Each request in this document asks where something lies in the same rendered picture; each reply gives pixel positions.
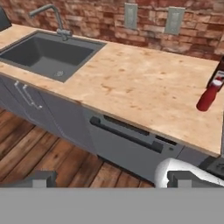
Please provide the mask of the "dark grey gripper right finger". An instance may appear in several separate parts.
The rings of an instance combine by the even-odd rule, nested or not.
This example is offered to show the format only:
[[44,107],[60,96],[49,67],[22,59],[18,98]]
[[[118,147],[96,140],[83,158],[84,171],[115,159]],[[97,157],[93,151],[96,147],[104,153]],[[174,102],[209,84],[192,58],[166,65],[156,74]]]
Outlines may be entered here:
[[190,171],[169,171],[168,187],[175,188],[220,188],[221,184],[198,178]]

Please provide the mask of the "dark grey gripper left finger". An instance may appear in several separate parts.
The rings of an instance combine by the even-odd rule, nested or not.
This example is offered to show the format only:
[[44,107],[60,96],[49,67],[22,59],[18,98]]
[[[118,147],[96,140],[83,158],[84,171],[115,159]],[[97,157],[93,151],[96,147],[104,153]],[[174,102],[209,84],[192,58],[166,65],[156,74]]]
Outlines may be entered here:
[[56,171],[35,171],[32,175],[14,181],[9,184],[1,184],[0,188],[12,188],[12,187],[23,187],[23,188],[48,188],[56,186],[56,178],[58,173]]

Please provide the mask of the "red ketchup bottle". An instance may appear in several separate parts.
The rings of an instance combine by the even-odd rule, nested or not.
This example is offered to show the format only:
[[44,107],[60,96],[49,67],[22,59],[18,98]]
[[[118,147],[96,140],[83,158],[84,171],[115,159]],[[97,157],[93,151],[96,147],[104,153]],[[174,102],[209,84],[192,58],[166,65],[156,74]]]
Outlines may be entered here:
[[222,85],[221,80],[213,80],[206,91],[199,98],[198,103],[196,104],[196,108],[199,111],[205,112],[208,111],[212,103],[214,102],[218,90]]

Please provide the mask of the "white curved object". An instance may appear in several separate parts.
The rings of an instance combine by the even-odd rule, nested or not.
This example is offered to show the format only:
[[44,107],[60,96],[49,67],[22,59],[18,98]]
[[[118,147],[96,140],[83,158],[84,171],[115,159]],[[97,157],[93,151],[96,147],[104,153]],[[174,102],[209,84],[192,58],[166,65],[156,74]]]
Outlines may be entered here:
[[156,188],[169,188],[167,186],[169,171],[189,171],[196,175],[198,178],[208,180],[216,184],[221,184],[220,188],[224,188],[224,178],[219,178],[207,171],[203,171],[195,165],[178,160],[176,158],[167,158],[163,160],[155,170],[155,187]]

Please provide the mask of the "narrow grey cupboard front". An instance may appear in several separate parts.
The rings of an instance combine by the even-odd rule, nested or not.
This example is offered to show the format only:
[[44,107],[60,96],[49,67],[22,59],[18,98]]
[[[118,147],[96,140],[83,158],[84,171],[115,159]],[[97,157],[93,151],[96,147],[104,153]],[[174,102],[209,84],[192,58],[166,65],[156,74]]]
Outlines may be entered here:
[[178,159],[195,166],[201,166],[209,162],[212,158],[199,150],[185,146],[179,153]]

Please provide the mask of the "grey cupboard door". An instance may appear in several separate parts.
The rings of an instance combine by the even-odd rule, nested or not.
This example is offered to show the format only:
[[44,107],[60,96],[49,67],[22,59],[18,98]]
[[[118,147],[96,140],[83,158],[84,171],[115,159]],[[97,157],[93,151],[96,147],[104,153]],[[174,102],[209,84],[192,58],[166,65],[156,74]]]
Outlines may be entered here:
[[6,93],[5,99],[9,100],[7,105],[12,109],[12,111],[18,115],[22,116],[24,119],[35,123],[38,125],[38,120],[32,112],[32,106],[29,106],[21,94],[14,87],[16,80],[13,80],[9,77],[3,76],[0,73],[0,83],[3,87],[4,92]]
[[43,90],[37,90],[31,86],[28,86],[27,90],[37,105],[48,107],[48,111],[57,123],[61,135],[66,140],[85,151],[96,154],[80,104],[65,100]]

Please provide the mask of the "grey dishwasher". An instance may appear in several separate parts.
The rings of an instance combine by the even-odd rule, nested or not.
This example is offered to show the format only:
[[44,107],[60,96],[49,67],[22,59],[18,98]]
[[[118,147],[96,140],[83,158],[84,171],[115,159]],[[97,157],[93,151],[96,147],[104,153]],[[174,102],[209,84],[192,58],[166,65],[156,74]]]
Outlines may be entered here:
[[[84,108],[83,112],[97,154],[150,182],[154,182],[154,174],[158,164],[166,158],[176,158],[184,148],[182,144],[151,134],[149,131],[139,129],[91,109]],[[163,151],[157,153],[113,133],[99,129],[89,122],[92,116],[99,118],[101,124],[136,137],[148,144],[155,144],[158,148],[162,147]]]

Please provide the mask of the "dark brown labelled bottle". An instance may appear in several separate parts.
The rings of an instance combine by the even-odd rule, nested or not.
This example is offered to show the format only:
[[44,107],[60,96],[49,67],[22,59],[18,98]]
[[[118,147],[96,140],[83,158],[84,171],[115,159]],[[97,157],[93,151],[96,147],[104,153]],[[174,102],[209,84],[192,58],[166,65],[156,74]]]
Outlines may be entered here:
[[224,81],[224,56],[221,57],[218,66],[215,68],[206,86],[209,87],[213,80]]

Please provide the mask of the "dark grey sink basin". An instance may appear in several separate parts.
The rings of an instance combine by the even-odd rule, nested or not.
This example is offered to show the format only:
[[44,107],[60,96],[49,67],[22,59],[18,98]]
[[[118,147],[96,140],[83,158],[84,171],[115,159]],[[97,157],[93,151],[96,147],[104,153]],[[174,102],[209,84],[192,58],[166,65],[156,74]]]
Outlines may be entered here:
[[106,43],[34,31],[0,49],[0,61],[55,81],[65,82]]

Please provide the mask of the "grey metal tap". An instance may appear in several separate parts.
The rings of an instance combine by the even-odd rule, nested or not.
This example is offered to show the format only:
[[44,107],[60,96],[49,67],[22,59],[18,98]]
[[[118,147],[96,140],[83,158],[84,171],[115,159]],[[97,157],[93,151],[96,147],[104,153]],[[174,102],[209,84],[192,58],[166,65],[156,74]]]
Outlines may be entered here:
[[33,18],[34,16],[38,15],[40,12],[47,11],[47,10],[50,10],[50,9],[52,9],[54,11],[55,17],[56,17],[57,22],[58,22],[59,28],[57,29],[56,32],[62,37],[63,41],[67,41],[68,38],[72,36],[72,32],[70,30],[65,30],[64,29],[59,10],[52,3],[46,4],[44,6],[41,6],[41,7],[37,8],[36,10],[30,11],[29,16],[31,18]]

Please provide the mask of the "dark grey appliance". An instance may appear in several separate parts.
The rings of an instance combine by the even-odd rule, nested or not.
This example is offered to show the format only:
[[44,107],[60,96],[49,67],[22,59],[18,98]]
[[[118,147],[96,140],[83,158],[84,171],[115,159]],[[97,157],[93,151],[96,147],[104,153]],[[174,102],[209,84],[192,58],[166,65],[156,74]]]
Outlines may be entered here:
[[12,27],[11,21],[9,20],[4,8],[0,6],[0,32]]

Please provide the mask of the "grey wall socket plate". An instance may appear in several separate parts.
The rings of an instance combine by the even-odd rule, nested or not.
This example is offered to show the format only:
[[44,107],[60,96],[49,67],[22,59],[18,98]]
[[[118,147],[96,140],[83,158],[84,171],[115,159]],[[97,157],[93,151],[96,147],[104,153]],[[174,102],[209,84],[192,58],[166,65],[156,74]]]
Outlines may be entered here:
[[137,4],[124,4],[124,26],[128,29],[135,30],[137,28]]
[[166,34],[178,35],[181,27],[181,23],[184,17],[186,9],[183,7],[170,6],[168,8],[168,14],[164,32]]

